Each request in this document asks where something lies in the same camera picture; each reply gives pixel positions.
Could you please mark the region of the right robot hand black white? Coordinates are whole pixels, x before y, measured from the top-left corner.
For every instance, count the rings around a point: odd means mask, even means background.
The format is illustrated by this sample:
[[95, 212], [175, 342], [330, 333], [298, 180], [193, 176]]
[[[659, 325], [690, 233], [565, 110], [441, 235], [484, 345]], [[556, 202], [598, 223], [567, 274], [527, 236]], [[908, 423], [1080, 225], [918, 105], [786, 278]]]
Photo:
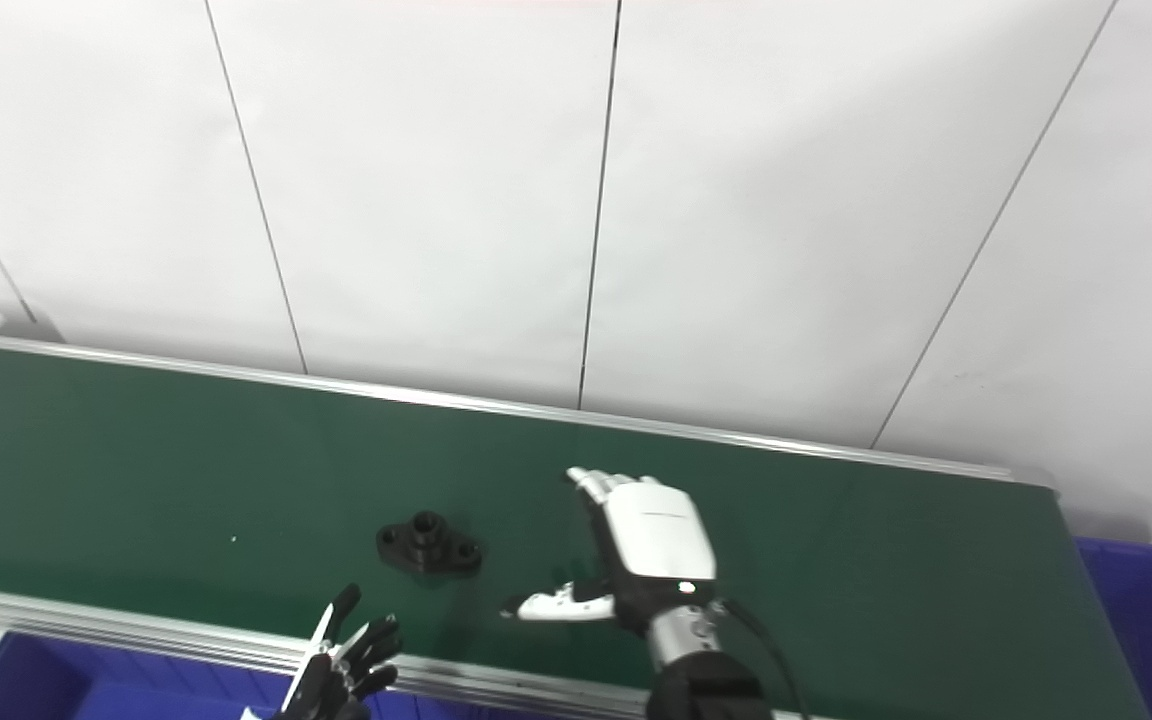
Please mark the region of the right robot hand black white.
[[721, 651], [707, 620], [717, 553], [689, 493], [596, 469], [570, 468], [566, 477], [579, 488], [602, 577], [511, 596], [500, 614], [524, 623], [613, 621], [646, 643], [657, 673]]

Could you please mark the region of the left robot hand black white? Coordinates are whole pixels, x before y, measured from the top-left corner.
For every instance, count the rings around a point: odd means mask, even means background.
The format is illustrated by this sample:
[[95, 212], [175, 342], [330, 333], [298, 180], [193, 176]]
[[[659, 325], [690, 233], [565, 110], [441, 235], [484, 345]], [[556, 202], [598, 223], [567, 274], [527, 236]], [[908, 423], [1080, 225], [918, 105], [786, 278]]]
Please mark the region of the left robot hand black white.
[[396, 615], [374, 617], [340, 639], [361, 597], [349, 583], [326, 605], [273, 719], [370, 719], [366, 698], [396, 683], [393, 659], [403, 647]]

